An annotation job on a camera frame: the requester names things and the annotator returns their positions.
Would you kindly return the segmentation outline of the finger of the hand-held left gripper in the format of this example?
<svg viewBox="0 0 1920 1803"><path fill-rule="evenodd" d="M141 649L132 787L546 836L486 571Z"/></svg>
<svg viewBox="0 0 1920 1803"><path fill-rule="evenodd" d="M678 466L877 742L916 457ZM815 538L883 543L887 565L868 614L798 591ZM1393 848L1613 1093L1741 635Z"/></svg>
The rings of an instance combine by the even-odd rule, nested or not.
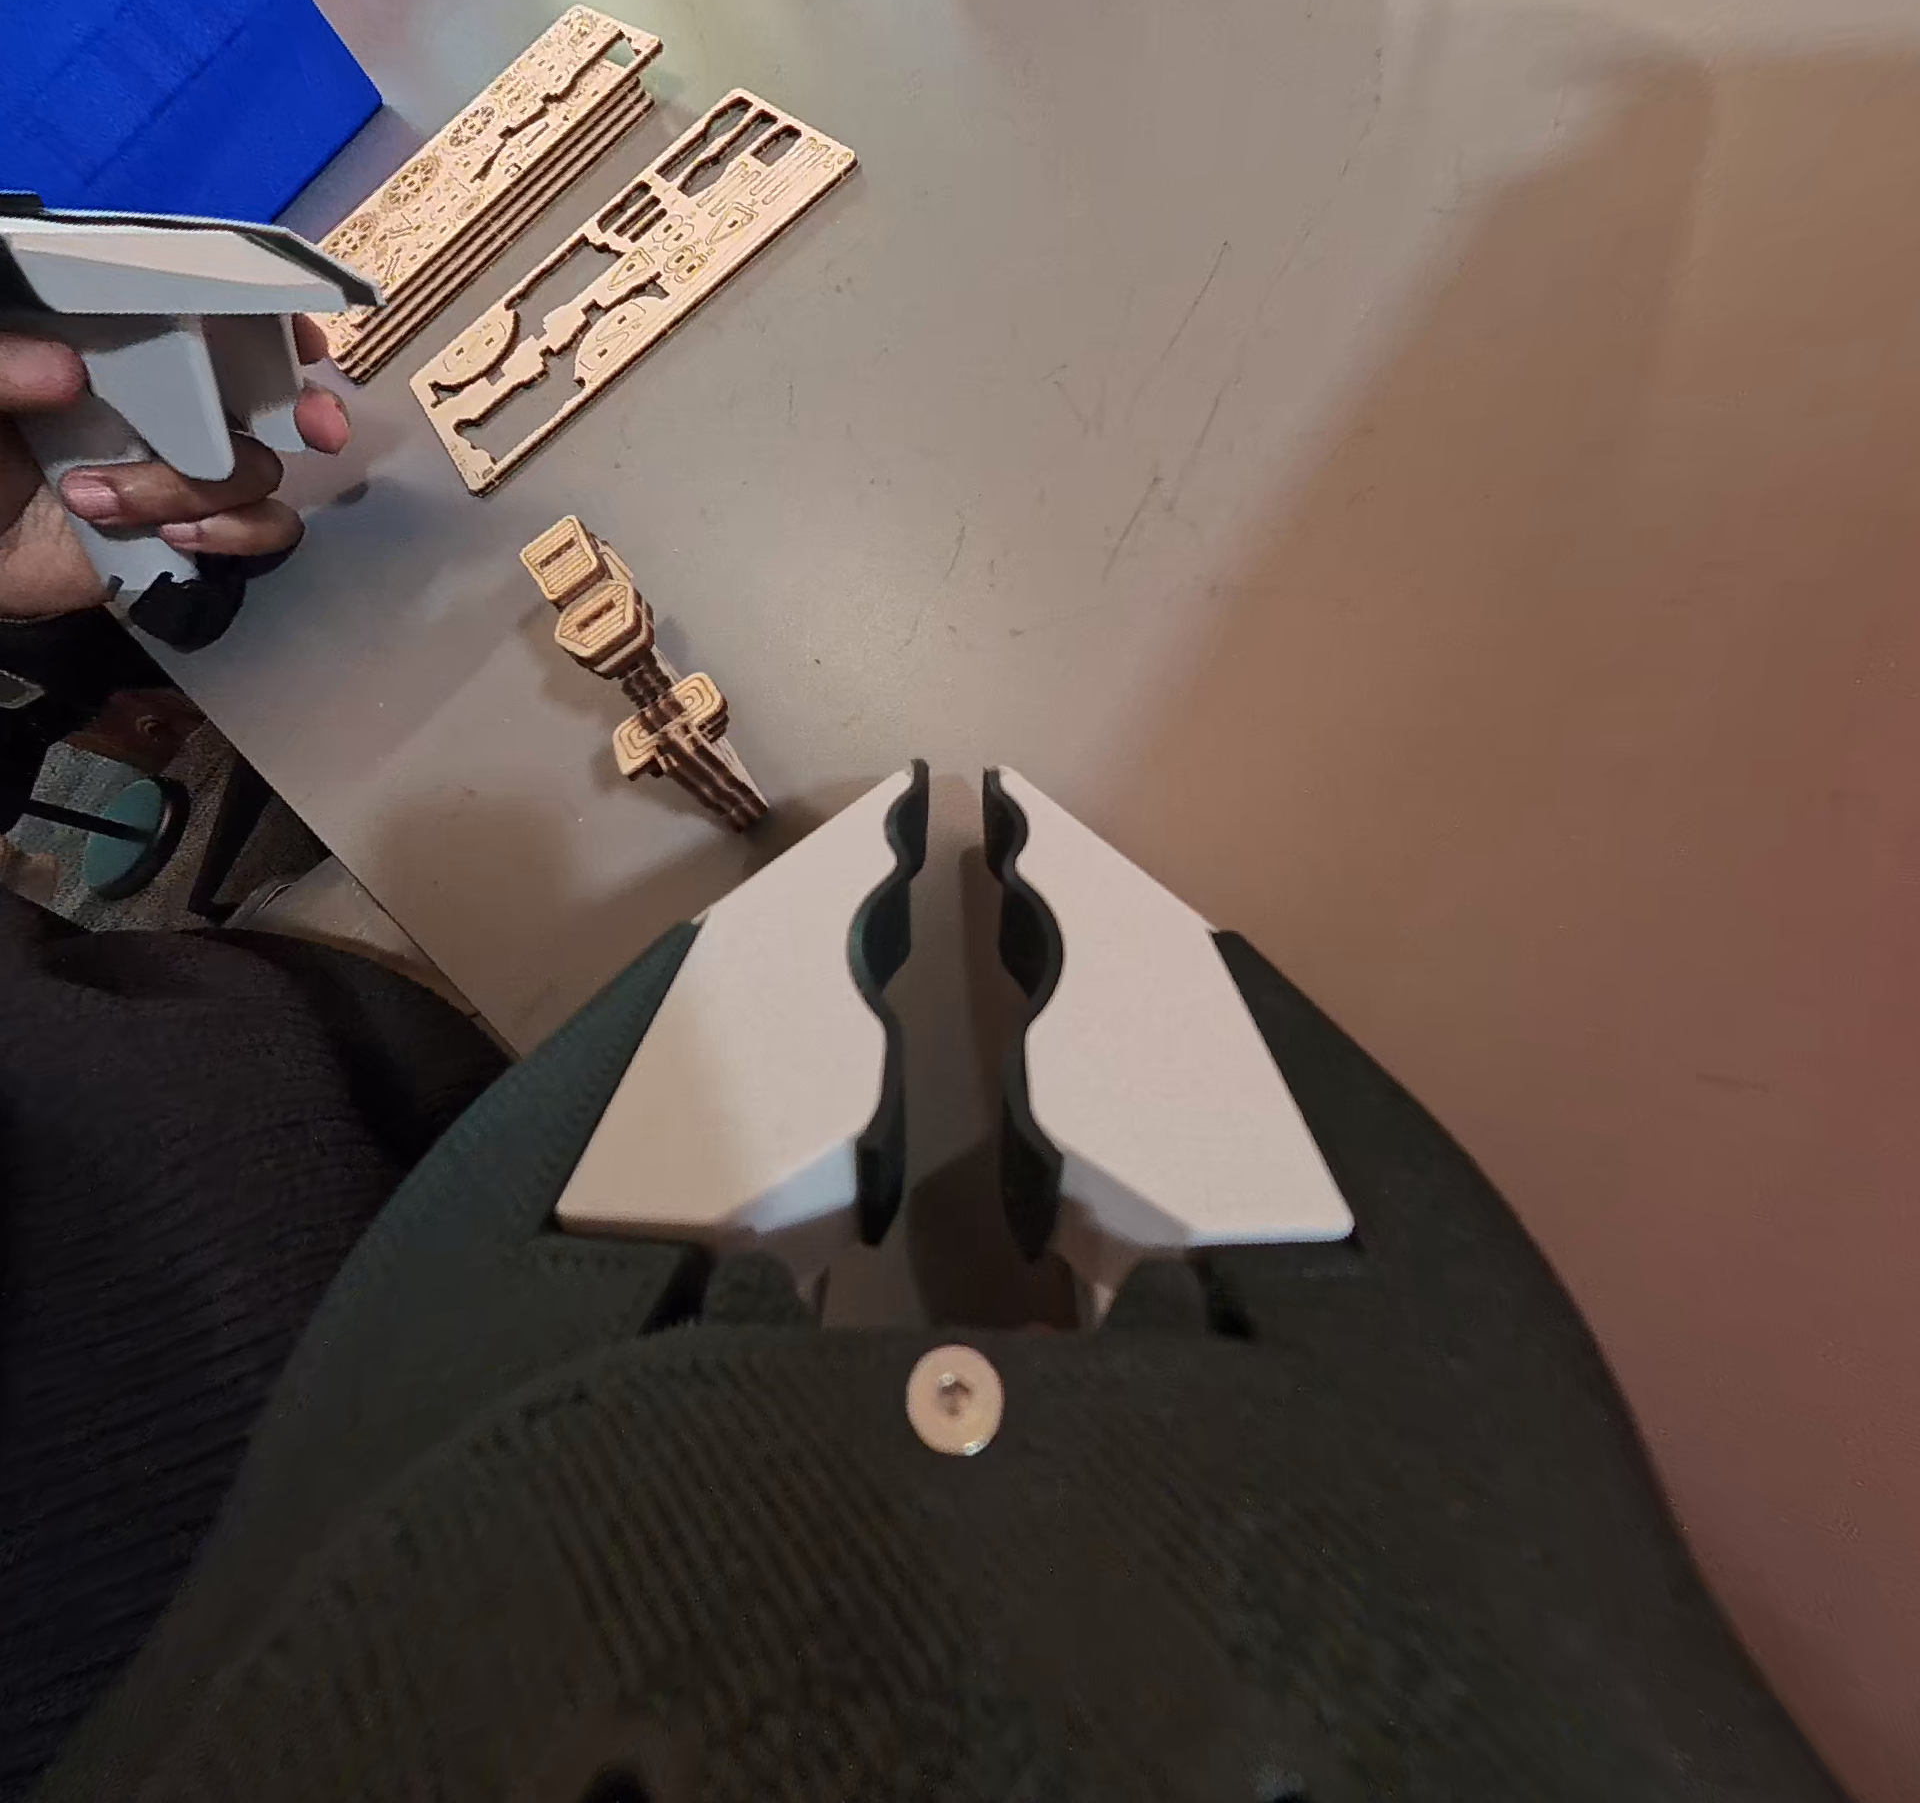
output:
<svg viewBox="0 0 1920 1803"><path fill-rule="evenodd" d="M277 224L56 210L7 189L2 303L69 317L318 316L382 307L384 296Z"/></svg>

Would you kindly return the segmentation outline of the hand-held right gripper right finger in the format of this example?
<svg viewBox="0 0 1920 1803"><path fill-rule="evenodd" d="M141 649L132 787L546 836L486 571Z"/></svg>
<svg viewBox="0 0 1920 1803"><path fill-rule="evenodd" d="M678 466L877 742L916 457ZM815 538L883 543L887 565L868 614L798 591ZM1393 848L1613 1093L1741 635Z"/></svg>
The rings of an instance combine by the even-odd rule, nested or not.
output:
<svg viewBox="0 0 1920 1803"><path fill-rule="evenodd" d="M1145 1261L1350 1241L1217 931L1012 768L984 774L981 823L1021 991L1000 1070L1021 1253L1117 1288Z"/></svg>

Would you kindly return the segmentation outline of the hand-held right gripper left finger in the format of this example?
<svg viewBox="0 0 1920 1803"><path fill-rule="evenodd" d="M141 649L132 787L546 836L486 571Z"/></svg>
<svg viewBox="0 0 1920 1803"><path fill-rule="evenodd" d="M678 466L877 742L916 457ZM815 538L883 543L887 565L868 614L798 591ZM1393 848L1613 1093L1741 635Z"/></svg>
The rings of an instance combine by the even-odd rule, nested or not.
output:
<svg viewBox="0 0 1920 1803"><path fill-rule="evenodd" d="M892 1230L929 771L912 760L711 905L556 1218L824 1271Z"/></svg>

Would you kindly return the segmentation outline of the wooden model assembly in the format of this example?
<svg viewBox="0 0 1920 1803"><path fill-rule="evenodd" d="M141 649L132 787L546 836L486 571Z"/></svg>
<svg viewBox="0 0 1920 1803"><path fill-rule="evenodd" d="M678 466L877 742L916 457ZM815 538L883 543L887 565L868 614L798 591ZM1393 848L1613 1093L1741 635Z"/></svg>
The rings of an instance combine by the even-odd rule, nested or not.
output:
<svg viewBox="0 0 1920 1803"><path fill-rule="evenodd" d="M726 694L664 654L653 605L611 543L567 515L524 545L519 561L556 612L564 656L630 707L614 731L617 771L676 784L736 834L756 828L769 802L730 742Z"/></svg>

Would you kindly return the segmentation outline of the wooden puzzle sheet with cutouts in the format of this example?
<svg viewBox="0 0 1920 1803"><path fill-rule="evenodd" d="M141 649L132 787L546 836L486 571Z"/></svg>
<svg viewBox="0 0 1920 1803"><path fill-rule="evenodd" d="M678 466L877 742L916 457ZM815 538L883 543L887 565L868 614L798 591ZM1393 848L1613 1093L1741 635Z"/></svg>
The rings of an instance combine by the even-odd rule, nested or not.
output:
<svg viewBox="0 0 1920 1803"><path fill-rule="evenodd" d="M492 494L858 167L737 88L412 377L468 494Z"/></svg>

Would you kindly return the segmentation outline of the grey desk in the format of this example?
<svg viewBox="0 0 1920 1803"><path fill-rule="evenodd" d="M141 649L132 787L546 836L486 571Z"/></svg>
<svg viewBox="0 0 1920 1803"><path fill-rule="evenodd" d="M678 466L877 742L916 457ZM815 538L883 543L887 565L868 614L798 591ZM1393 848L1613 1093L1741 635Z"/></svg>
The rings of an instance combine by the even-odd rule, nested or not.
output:
<svg viewBox="0 0 1920 1803"><path fill-rule="evenodd" d="M1069 1315L995 1196L1027 774L1463 1142L1766 1679L1916 1798L1916 0L320 0L388 108L291 223L575 2L657 113L348 391L182 687L519 1050L927 760L854 1328ZM413 372L737 88L856 170L468 494ZM617 771L519 561L567 515L756 828Z"/></svg>

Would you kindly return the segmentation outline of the person's left hand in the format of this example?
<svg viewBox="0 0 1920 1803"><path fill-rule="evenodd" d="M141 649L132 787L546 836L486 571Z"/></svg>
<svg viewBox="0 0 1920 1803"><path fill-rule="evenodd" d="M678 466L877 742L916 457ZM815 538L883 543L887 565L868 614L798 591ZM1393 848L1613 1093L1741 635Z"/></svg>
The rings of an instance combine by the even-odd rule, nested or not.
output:
<svg viewBox="0 0 1920 1803"><path fill-rule="evenodd" d="M277 559L303 521L277 493L286 468L255 439L235 443L235 470L192 479L163 461L83 468L50 489L14 424L58 411L88 387L78 351L23 334L2 338L2 614L55 619L109 600L73 521L153 529L190 556Z"/></svg>

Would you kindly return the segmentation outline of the large blue storage bin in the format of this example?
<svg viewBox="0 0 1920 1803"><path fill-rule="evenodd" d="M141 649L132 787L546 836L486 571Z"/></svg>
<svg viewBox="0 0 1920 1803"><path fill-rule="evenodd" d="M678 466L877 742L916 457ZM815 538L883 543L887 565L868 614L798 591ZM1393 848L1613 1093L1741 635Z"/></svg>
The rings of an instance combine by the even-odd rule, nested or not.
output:
<svg viewBox="0 0 1920 1803"><path fill-rule="evenodd" d="M316 0L2 0L2 189L277 221L382 97Z"/></svg>

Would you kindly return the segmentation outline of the stack of wooden puzzle sheets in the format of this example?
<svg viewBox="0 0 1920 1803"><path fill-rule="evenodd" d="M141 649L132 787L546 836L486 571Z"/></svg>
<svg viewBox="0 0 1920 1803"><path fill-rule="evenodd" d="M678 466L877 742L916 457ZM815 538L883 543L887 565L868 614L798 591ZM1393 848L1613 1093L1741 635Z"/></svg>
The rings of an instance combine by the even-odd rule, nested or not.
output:
<svg viewBox="0 0 1920 1803"><path fill-rule="evenodd" d="M376 377L653 108L664 41L574 6L372 189L322 250L381 294L318 316L334 368Z"/></svg>

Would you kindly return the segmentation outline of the teal stool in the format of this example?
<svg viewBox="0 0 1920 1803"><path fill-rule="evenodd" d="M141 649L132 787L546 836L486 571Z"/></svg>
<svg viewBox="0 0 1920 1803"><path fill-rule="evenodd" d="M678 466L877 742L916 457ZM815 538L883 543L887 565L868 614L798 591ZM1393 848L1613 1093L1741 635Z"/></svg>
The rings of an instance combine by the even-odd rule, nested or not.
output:
<svg viewBox="0 0 1920 1803"><path fill-rule="evenodd" d="M141 895L176 855L188 816L188 787L171 780L132 781L105 812L70 812L67 827L83 836L88 895L102 904Z"/></svg>

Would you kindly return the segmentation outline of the person's black sweater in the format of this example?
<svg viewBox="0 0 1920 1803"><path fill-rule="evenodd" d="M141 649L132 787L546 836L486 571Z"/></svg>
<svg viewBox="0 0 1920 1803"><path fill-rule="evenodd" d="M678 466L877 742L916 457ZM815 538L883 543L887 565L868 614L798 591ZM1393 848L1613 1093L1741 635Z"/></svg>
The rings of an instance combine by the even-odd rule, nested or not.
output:
<svg viewBox="0 0 1920 1803"><path fill-rule="evenodd" d="M5 891L5 1798L146 1643L326 1286L506 1068L363 956Z"/></svg>

